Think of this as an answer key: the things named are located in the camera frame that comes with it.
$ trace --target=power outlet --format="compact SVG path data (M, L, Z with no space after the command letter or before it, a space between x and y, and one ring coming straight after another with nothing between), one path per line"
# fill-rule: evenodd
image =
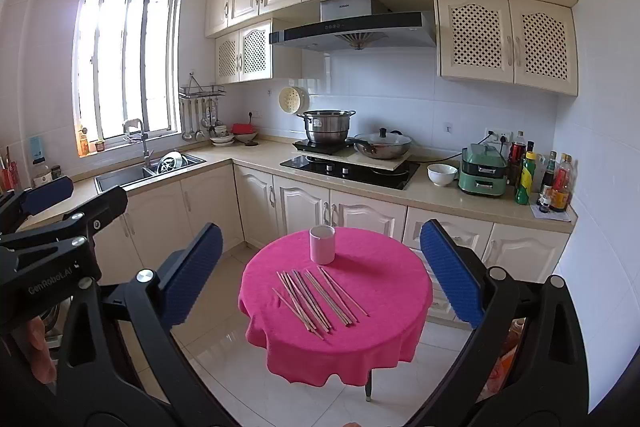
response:
M496 127L487 127L484 131L484 135L487 136L489 134L489 131L491 131L493 134L482 143L495 143L500 145L500 137L502 136L504 136L506 140L505 143L511 142L511 137L513 136L513 133L511 131L498 129Z

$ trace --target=pink cup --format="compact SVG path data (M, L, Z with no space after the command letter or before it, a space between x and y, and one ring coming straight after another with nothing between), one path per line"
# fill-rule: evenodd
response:
M309 230L311 260L316 264L329 264L335 259L335 229L319 225Z

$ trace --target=green appliance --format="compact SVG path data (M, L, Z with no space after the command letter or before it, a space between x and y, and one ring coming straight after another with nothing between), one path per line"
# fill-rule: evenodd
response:
M458 187L467 194L500 197L507 188L507 161L494 146L472 143L462 150Z

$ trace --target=window frame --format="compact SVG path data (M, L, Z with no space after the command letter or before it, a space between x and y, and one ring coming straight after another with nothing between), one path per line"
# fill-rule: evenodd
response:
M85 0L80 0L78 3L78 14L76 17L76 31L74 35L74 54L73 54L73 95L74 95L74 122L76 127L78 127L81 123L81 115L80 115L80 98L79 98L79 77L78 77L78 42L79 42L79 21L82 12L82 6L84 6ZM104 0L98 0L99 5L101 6ZM125 82L125 63L126 63L126 53L124 50L126 49L127 42L127 16L129 13L129 3L131 0L127 0L127 11L125 15L124 21L124 34L122 39L122 105L123 105L123 114L125 115L125 120L127 120L127 109L126 109L126 92L124 89ZM145 132L148 133L148 139L154 139L159 137L171 136L180 132L180 128L178 127L176 111L175 111L175 103L177 97L177 17L178 17L178 0L169 0L169 16L167 23L167 35L166 35L166 83L165 83L165 93L166 93L166 111L167 111L167 120L169 127L164 129L159 129L153 132L148 131L148 118L147 118L147 107L146 107L146 86L145 86L145 68L142 67L143 62L141 62L140 68L140 93L141 93L141 104L142 104L142 113L143 113L143 126L145 127ZM145 0L145 7L143 9L143 26L141 28L141 58L144 56L145 50L145 39L142 39L142 36L145 35L146 31L146 14L147 14L148 0ZM94 71L93 83L94 83L94 111L95 111L95 120L98 130L98 139L104 140L105 150L109 150L112 148L119 148L121 146L130 145L130 142L124 140L124 132L117 136L113 136L107 139L104 139L102 134L102 122L100 119L100 96L98 93L98 60L97 60L97 44L99 38L99 28L96 26L95 34L94 34L94 54L92 57L92 65Z

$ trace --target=window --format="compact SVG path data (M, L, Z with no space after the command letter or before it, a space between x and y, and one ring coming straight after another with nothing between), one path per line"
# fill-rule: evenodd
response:
M81 3L76 87L89 141L122 144L132 118L149 137L173 132L174 0Z

